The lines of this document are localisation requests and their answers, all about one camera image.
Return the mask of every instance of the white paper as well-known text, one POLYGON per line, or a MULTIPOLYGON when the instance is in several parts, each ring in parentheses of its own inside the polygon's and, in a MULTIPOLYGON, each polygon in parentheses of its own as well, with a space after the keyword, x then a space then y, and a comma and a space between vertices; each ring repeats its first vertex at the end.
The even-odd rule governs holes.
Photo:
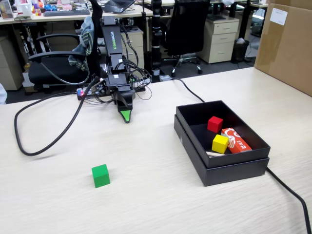
POLYGON ((282 11, 282 10, 273 8, 270 21, 284 26, 286 18, 287 18, 287 14, 288 14, 287 11, 282 11))

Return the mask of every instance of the orange snack package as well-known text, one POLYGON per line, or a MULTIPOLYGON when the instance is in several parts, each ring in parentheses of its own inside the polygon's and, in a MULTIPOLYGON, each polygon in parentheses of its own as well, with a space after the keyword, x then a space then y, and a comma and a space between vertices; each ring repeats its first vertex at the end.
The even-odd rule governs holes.
POLYGON ((228 148, 233 154, 252 150, 233 128, 222 129, 221 135, 229 138, 228 148))

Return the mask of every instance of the office chair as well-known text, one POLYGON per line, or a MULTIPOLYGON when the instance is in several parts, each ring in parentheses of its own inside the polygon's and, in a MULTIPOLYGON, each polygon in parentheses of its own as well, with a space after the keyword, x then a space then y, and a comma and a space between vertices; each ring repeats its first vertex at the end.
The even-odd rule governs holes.
MULTIPOLYGON (((50 51, 29 57, 29 60, 32 61, 28 72, 29 80, 34 83, 37 88, 42 87, 44 84, 64 84, 64 82, 58 80, 54 75, 68 82, 67 84, 78 84, 84 82, 88 77, 88 72, 69 65, 68 57, 70 55, 73 55, 88 64, 90 75, 86 82, 91 80, 91 76, 94 73, 97 76, 100 76, 98 37, 103 37, 103 33, 100 27, 100 19, 102 18, 103 10, 96 0, 89 1, 92 4, 92 21, 95 30, 91 54, 86 57, 83 53, 80 52, 50 51)), ((77 39, 79 43, 79 35, 75 34, 51 34, 39 37, 37 40, 40 40, 44 43, 46 39, 53 37, 73 37, 77 39)))
POLYGON ((184 54, 191 54, 203 49, 204 26, 208 14, 210 0, 175 0, 174 12, 170 25, 162 26, 162 45, 168 49, 168 55, 174 58, 166 58, 164 61, 175 61, 171 76, 176 76, 176 67, 182 63, 190 63, 197 66, 198 73, 202 74, 200 61, 190 61, 196 57, 183 58, 184 54))

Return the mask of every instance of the green cube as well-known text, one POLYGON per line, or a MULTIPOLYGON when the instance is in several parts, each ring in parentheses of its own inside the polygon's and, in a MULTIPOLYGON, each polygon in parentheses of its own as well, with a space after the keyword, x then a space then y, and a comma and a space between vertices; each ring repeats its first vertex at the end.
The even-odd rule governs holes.
POLYGON ((92 168, 92 175, 96 188, 111 183, 106 164, 92 168))

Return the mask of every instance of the black box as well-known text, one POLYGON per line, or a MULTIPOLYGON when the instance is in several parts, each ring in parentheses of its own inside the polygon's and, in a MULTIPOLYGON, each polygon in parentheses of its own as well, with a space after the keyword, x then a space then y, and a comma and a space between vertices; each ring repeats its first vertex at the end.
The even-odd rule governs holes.
POLYGON ((205 186, 265 173, 270 146, 222 101, 177 106, 175 131, 205 186), (223 119, 223 129, 234 128, 252 150, 232 154, 227 149, 224 156, 208 156, 216 135, 207 130, 212 116, 223 119))

